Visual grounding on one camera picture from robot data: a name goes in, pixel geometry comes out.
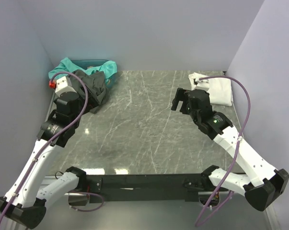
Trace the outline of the dark grey t shirt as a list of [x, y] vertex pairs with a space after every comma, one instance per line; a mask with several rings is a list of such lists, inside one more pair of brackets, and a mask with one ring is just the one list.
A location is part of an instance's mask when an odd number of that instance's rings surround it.
[[88, 103], [84, 114], [91, 112], [96, 113], [99, 107], [103, 105], [107, 98], [107, 86], [104, 81], [105, 74], [103, 71], [97, 71], [91, 75], [87, 75], [82, 70], [73, 72], [85, 84], [88, 91]]

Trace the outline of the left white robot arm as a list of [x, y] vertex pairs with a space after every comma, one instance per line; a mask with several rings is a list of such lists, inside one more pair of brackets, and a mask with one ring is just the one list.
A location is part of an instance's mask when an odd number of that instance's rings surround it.
[[10, 190], [0, 196], [0, 219], [7, 217], [29, 229], [37, 227], [47, 209], [65, 193], [80, 193], [87, 187], [86, 172], [68, 168], [54, 182], [41, 188], [55, 156], [75, 134], [84, 112], [84, 101], [76, 92], [64, 92], [55, 99], [56, 109], [41, 125], [32, 154]]

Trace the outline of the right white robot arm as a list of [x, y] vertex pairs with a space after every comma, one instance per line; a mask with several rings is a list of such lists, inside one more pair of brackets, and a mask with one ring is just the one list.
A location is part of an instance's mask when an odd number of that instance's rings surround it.
[[245, 175], [227, 174], [212, 165], [201, 174], [201, 185], [212, 191], [224, 179], [222, 187], [243, 195], [256, 210], [264, 211], [283, 194], [289, 180], [285, 169], [276, 169], [265, 161], [242, 137], [231, 120], [212, 109], [209, 95], [204, 90], [178, 88], [172, 101], [175, 111], [182, 102], [180, 112], [189, 115], [199, 130], [232, 156]]

